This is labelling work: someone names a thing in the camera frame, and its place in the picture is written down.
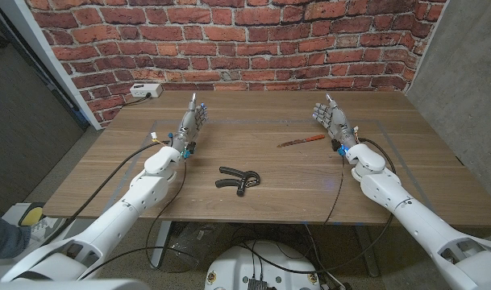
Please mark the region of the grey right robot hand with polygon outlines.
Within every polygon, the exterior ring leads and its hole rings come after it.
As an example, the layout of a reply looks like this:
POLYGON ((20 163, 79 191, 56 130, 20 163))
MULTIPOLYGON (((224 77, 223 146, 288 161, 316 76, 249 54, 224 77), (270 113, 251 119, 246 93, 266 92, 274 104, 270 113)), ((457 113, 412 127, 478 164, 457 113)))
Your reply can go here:
POLYGON ((332 149, 345 156, 348 150, 358 143, 354 129, 329 93, 326 94, 326 100, 327 105, 315 104, 312 117, 327 130, 331 137, 332 149))

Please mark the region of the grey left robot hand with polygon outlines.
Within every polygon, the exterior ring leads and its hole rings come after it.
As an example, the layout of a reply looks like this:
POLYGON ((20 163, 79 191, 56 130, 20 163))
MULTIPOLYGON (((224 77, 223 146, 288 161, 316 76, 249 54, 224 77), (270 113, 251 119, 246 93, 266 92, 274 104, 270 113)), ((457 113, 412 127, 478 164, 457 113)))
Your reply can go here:
POLYGON ((182 118, 177 132, 173 135, 172 147, 186 158, 194 153, 200 130, 207 120, 207 107, 197 104, 197 94, 193 93, 188 109, 182 118))

